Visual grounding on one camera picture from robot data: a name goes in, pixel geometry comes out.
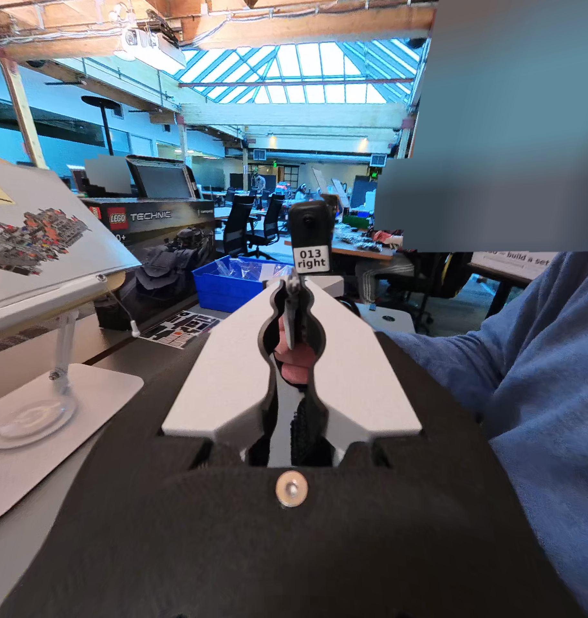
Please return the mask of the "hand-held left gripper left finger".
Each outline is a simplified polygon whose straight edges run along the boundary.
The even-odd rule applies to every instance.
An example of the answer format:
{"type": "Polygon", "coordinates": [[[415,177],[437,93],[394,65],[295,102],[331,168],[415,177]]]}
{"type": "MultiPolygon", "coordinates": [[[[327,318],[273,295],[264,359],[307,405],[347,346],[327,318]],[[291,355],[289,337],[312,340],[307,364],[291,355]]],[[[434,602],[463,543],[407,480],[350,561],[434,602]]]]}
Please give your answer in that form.
{"type": "Polygon", "coordinates": [[[279,319],[287,296],[275,279],[211,331],[162,423],[166,436],[198,437],[267,466],[278,416],[279,319]]]}

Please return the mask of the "black monitor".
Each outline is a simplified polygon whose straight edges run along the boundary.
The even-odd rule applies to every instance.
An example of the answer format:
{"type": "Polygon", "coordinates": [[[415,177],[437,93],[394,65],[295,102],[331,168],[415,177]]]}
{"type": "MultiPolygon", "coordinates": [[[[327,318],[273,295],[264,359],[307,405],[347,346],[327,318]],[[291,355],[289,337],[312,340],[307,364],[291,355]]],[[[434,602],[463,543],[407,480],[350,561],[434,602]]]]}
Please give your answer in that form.
{"type": "Polygon", "coordinates": [[[199,200],[201,190],[191,168],[175,159],[127,155],[125,157],[139,198],[199,200]]]}

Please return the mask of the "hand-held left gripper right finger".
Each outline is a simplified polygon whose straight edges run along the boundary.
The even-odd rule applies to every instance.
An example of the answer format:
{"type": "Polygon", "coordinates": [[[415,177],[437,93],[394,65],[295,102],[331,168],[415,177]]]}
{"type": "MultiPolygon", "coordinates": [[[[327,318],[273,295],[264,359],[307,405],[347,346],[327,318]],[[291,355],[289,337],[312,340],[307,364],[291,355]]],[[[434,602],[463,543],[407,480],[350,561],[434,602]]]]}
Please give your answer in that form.
{"type": "Polygon", "coordinates": [[[419,435],[422,423],[374,330],[317,281],[306,284],[315,362],[292,421],[292,464],[331,465],[352,444],[419,435]]]}

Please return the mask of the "black office chair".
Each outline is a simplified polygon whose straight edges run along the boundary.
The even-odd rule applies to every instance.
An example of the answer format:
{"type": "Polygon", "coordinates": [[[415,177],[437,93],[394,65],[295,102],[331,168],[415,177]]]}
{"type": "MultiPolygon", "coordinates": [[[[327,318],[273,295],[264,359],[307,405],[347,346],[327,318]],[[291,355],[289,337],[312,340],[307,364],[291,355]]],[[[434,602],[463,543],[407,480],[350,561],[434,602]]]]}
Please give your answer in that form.
{"type": "Polygon", "coordinates": [[[246,239],[247,224],[254,205],[254,197],[236,195],[228,219],[223,229],[223,254],[229,257],[246,255],[248,244],[246,239]]]}
{"type": "Polygon", "coordinates": [[[280,232],[278,229],[278,218],[282,209],[285,197],[274,193],[270,197],[267,212],[264,217],[264,227],[261,230],[252,230],[246,235],[247,245],[252,248],[255,247],[255,251],[252,251],[249,255],[256,258],[264,258],[267,260],[275,261],[274,257],[271,257],[267,253],[260,251],[261,247],[267,247],[274,244],[280,238],[280,232]]]}

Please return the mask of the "person's right forearm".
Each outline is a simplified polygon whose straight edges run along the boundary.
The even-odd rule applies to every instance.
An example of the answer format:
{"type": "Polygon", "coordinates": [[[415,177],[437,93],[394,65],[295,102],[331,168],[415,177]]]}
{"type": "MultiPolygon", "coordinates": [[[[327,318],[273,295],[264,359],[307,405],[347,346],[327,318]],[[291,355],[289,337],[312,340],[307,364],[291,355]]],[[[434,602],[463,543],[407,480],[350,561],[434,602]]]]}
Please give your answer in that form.
{"type": "Polygon", "coordinates": [[[478,331],[450,337],[397,334],[392,339],[483,426],[488,437],[520,424],[536,409],[531,376],[515,365],[532,326],[527,288],[478,331]]]}

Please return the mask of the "person's right hand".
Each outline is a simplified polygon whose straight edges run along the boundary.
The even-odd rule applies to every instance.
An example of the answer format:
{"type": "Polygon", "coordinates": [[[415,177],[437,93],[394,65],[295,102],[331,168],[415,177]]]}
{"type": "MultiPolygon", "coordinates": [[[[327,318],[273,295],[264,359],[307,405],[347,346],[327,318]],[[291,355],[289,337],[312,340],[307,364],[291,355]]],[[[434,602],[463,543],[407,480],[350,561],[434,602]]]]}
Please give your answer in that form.
{"type": "Polygon", "coordinates": [[[309,369],[315,362],[313,348],[303,341],[296,341],[294,347],[289,348],[283,317],[279,319],[279,335],[279,343],[274,349],[274,359],[282,378],[294,386],[306,386],[309,369]]]}

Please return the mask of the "clear plastic parts bags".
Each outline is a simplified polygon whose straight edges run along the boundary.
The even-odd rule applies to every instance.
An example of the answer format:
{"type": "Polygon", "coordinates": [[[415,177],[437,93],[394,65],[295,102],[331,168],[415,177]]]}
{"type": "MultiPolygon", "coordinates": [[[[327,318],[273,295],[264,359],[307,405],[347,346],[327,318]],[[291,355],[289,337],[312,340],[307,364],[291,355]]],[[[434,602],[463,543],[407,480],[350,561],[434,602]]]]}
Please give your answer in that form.
{"type": "Polygon", "coordinates": [[[217,274],[253,282],[287,278],[293,267],[274,260],[223,257],[214,262],[217,274]]]}

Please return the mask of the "wooden background table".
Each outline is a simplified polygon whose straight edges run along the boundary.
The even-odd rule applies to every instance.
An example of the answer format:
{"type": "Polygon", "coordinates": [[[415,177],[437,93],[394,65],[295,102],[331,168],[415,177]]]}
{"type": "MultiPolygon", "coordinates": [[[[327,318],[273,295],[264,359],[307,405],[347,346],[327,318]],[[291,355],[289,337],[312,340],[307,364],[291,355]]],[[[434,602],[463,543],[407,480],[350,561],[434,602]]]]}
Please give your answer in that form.
{"type": "Polygon", "coordinates": [[[362,240],[361,236],[356,236],[354,242],[343,242],[342,239],[333,238],[331,251],[333,254],[354,257],[357,259],[371,259],[375,261],[391,261],[397,250],[387,245],[377,245],[378,250],[370,250],[370,244],[362,240]]]}

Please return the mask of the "blue plastic bin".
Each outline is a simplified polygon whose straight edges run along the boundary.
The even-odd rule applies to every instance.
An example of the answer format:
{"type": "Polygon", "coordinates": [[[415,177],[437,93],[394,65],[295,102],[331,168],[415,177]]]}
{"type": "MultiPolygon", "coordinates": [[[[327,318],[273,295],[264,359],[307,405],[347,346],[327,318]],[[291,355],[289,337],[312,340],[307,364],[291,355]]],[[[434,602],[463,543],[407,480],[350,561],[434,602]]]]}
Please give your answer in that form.
{"type": "Polygon", "coordinates": [[[270,282],[253,282],[220,276],[217,274],[215,261],[192,272],[199,305],[202,308],[233,313],[260,294],[264,284],[270,282]]]}

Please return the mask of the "lego instruction booklet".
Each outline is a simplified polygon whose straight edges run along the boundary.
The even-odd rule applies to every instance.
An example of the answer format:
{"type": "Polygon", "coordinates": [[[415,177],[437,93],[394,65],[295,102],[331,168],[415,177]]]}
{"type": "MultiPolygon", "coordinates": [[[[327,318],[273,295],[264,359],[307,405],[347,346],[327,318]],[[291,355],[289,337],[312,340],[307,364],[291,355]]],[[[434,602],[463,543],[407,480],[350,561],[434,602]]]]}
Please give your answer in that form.
{"type": "Polygon", "coordinates": [[[53,171],[0,162],[0,336],[108,291],[139,261],[53,171]]]}

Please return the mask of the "black striped jacket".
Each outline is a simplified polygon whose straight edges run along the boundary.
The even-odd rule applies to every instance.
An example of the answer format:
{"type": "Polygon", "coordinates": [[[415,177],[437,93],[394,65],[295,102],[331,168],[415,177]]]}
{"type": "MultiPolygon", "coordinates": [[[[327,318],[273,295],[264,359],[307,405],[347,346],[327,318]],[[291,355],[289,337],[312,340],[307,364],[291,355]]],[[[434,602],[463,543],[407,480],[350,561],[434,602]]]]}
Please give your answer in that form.
{"type": "Polygon", "coordinates": [[[358,282],[359,299],[373,304],[378,298],[380,280],[397,286],[398,291],[429,293],[442,288],[449,253],[398,252],[390,260],[363,259],[354,268],[358,282]]]}

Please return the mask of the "white sign with black pattern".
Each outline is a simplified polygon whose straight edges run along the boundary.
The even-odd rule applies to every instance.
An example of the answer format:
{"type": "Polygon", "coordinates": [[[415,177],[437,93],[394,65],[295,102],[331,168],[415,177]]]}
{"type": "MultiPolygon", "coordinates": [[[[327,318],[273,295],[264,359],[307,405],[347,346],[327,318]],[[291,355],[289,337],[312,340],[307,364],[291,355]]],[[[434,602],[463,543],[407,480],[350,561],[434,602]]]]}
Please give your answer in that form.
{"type": "Polygon", "coordinates": [[[522,279],[533,280],[551,264],[556,251],[476,251],[471,264],[522,279]]]}

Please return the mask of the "black standing lamp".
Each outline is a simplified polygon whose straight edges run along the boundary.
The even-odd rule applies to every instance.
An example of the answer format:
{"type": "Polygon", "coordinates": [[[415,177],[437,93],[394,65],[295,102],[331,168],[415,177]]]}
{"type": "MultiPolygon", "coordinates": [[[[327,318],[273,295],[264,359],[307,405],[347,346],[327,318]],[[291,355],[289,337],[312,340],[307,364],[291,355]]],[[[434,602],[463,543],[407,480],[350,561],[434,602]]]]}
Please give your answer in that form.
{"type": "Polygon", "coordinates": [[[120,113],[122,113],[121,105],[115,101],[112,101],[111,99],[97,97],[94,95],[92,96],[84,95],[81,97],[81,100],[85,104],[88,104],[100,110],[100,113],[102,116],[102,122],[104,126],[104,134],[105,134],[107,150],[110,156],[114,156],[114,150],[113,150],[112,138],[110,135],[110,127],[108,123],[107,111],[111,111],[114,113],[115,116],[116,115],[119,116],[120,113]]]}

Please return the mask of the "dark grey lego connector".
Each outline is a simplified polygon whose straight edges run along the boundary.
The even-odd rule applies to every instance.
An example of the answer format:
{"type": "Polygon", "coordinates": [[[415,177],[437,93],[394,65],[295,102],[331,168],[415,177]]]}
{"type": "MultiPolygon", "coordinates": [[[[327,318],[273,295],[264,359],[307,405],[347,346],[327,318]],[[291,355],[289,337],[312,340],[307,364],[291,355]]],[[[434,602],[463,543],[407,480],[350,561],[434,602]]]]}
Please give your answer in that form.
{"type": "Polygon", "coordinates": [[[295,267],[285,279],[285,313],[292,316],[304,308],[304,289],[295,267]]]}

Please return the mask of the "black lego set box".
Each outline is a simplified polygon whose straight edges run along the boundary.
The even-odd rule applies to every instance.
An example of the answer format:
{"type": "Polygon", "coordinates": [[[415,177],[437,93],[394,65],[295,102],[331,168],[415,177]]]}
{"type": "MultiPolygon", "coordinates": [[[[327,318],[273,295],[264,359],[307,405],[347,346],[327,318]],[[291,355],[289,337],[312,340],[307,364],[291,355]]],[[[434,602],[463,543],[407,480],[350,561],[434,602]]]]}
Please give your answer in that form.
{"type": "Polygon", "coordinates": [[[83,203],[138,260],[115,292],[94,301],[102,329],[144,330],[190,305],[193,271],[214,257],[212,200],[83,198],[83,203]]]}

